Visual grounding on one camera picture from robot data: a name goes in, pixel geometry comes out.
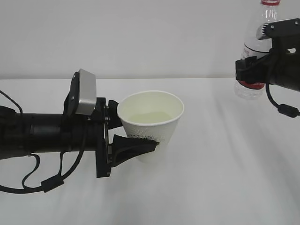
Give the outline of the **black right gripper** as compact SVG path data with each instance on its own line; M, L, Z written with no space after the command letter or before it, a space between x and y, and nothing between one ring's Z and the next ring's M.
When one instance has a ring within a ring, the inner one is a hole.
M252 56L235 62L236 80L246 84L299 86L300 36L276 37L271 40L270 58L269 56L261 58Z

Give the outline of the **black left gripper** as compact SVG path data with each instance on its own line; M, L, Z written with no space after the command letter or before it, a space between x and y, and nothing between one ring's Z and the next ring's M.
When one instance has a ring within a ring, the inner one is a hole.
M106 108L106 98L98 97L92 115L88 118L88 123L93 126L94 136L97 144L95 148L96 177L106 178L111 174L111 167L135 158L137 156L154 152L159 142L146 138L128 138L119 135L113 136L111 146L111 156L108 154L108 129L122 127L122 122L117 114L119 103L109 100Z

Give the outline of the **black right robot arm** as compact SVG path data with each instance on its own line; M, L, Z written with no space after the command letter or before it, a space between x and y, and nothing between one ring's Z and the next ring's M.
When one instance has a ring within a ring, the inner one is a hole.
M300 90L300 37L272 38L268 54L235 62L236 80L250 90L261 90L266 83Z

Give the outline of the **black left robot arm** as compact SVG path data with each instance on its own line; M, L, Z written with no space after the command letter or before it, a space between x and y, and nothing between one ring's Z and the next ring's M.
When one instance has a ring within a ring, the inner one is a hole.
M72 152L81 146L94 151L96 177L109 177L111 168L125 161L153 152L158 142L149 136L134 135L127 138L113 136L109 130L120 128L118 103L104 97L97 98L90 116L63 114L19 114L15 110L0 108L0 158L23 157L30 153Z

